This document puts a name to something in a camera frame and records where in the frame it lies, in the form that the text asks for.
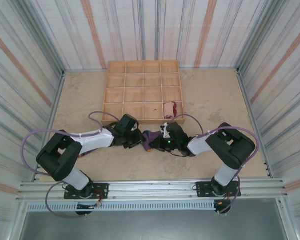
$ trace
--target orange stripe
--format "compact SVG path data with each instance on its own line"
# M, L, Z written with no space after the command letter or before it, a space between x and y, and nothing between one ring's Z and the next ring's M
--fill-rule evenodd
M201 59L202 59L202 55L204 53L205 46L207 43L211 23L212 23L212 20L214 19L214 13L215 13L217 1L218 0L209 0L208 7L206 9L206 13L204 16L203 25L202 25L202 29L201 29L201 35L200 35L200 40L199 40L199 44L198 44L198 49L196 51L196 57L195 57L195 61L194 61L195 68L199 68L200 64L201 64Z
M14 64L14 66L19 70L19 72L25 77L25 79L31 84L34 90L40 95L40 97L45 101L45 103L51 107L51 101L47 98L43 91L38 87L33 78L29 75L29 73L25 70L22 64L18 61L18 59L13 55L13 53L9 50L9 48L5 45L5 43L0 38L0 48L6 54L6 56L10 59L10 61Z
M99 39L97 27L96 27L96 24L94 21L94 14L92 12L90 0L81 0L81 5L83 7L85 17L88 20L88 23L90 26L94 46L95 46L96 52L99 56L101 67L102 67L102 69L107 69L106 60L105 60L104 53L102 51L101 42Z
M300 189L300 179L285 185L285 190L287 192L297 190L297 189Z
M8 186L6 184L2 184L0 183L0 192L4 192L7 194L13 194L13 195L18 195L19 194L19 190L12 187L12 186Z
M260 95L260 93L265 89L265 87L268 85L268 83L274 78L274 76L277 74L279 69L282 67L282 65L286 62L286 60L291 56L291 54L296 50L296 48L300 44L300 34L298 37L294 40L294 42L291 44L289 49L286 51L285 55L283 58L280 60L280 62L275 66L275 68L272 70L270 75L266 78L266 80L262 83L261 87L259 90L256 92L256 94L253 96L251 99L251 103L254 104L256 101L257 97Z

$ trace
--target wooden grid organizer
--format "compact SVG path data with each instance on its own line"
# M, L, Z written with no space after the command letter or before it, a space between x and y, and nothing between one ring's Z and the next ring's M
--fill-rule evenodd
M106 78L103 111L121 118L135 117L140 124L164 124L164 104L176 102L177 114L184 102L177 60L110 61ZM102 123L115 122L103 114ZM184 117L176 119L183 124Z

